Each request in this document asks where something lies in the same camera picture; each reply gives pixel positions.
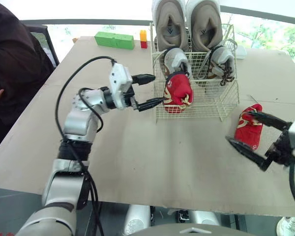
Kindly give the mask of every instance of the yellow block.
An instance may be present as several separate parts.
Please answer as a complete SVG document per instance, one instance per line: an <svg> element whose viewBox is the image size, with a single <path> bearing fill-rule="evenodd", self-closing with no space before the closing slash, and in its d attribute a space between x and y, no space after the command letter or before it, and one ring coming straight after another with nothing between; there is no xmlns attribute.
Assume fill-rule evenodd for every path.
<svg viewBox="0 0 295 236"><path fill-rule="evenodd" d="M147 31L141 30L140 31L140 41L146 42L147 41Z"/></svg>

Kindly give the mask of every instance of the red cloth shoe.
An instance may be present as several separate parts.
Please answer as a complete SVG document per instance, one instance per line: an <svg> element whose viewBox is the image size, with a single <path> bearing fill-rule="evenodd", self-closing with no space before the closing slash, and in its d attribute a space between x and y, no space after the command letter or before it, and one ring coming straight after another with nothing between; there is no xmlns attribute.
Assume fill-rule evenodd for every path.
<svg viewBox="0 0 295 236"><path fill-rule="evenodd" d="M193 91L185 72L175 72L166 80L164 108L168 113L178 114L193 102Z"/></svg>
<svg viewBox="0 0 295 236"><path fill-rule="evenodd" d="M258 123L251 115L246 114L248 111L261 112L262 106L257 103L241 113L235 139L248 144L252 150L256 150L259 146L263 124Z"/></svg>

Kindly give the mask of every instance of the wire basket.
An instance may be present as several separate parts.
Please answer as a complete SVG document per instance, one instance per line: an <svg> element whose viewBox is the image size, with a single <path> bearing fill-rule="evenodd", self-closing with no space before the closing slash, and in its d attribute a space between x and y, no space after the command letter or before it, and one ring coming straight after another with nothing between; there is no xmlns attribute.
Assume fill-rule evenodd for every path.
<svg viewBox="0 0 295 236"><path fill-rule="evenodd" d="M235 55L236 44L234 26L222 24L223 41L222 44L228 47ZM150 24L151 36L151 55L152 69L156 76L154 81L154 97L162 97L165 89L164 63L162 62L161 52L157 51L157 40L153 37L154 26ZM189 52L185 53L191 65L192 77L190 78L191 88L194 93L194 100L191 106L187 107L181 113L175 113L176 106L167 105L170 113L160 104L155 108L156 120L159 118L223 118L239 104L237 72L235 62L235 79L232 82L226 82L224 86L220 85L220 80L207 79L208 56L207 53L192 52L190 35L188 34Z"/></svg>

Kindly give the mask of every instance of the chair backrest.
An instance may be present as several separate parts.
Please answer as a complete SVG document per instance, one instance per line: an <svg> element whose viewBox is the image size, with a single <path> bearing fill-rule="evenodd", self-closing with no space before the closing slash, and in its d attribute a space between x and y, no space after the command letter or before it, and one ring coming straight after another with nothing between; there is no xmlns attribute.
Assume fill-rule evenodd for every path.
<svg viewBox="0 0 295 236"><path fill-rule="evenodd" d="M29 28L30 33L39 41L40 46L49 57L54 68L56 68L59 65L59 60L51 42L47 26L27 24L26 26Z"/></svg>

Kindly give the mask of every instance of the green toy block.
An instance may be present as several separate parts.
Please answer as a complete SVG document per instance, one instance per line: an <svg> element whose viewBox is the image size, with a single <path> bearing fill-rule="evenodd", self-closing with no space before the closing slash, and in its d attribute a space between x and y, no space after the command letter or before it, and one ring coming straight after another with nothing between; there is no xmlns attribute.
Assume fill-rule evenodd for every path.
<svg viewBox="0 0 295 236"><path fill-rule="evenodd" d="M101 46L130 50L134 48L134 39L132 35L98 32L95 35L95 40L97 44Z"/></svg>

